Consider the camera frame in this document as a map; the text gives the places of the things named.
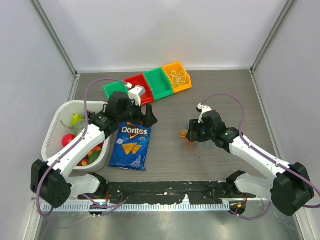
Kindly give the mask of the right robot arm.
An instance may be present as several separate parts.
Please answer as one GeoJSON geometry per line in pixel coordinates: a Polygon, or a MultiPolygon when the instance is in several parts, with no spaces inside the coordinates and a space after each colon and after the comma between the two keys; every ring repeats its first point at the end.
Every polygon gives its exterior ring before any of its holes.
{"type": "Polygon", "coordinates": [[[254,177],[237,171],[226,181],[226,193],[233,198],[248,193],[269,200],[282,214],[292,216],[315,196],[307,183],[309,174],[304,165],[278,159],[250,141],[238,129],[226,127],[220,114],[206,105],[196,109],[200,115],[189,121],[186,138],[190,142],[212,141],[216,147],[239,157],[263,174],[254,177]]]}

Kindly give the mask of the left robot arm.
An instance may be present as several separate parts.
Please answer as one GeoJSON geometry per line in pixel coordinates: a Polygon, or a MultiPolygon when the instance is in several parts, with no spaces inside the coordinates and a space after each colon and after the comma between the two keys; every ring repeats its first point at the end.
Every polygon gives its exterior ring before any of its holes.
{"type": "Polygon", "coordinates": [[[52,157],[36,160],[31,166],[30,188],[36,195],[36,202],[46,201],[53,208],[62,206],[69,198],[90,194],[100,200],[107,192],[107,180],[97,173],[70,177],[78,163],[96,146],[106,141],[123,122],[149,128],[158,122],[152,104],[146,104],[146,111],[138,104],[137,97],[130,93],[115,92],[108,102],[73,100],[64,104],[77,111],[84,107],[88,126],[66,147],[52,157]]]}

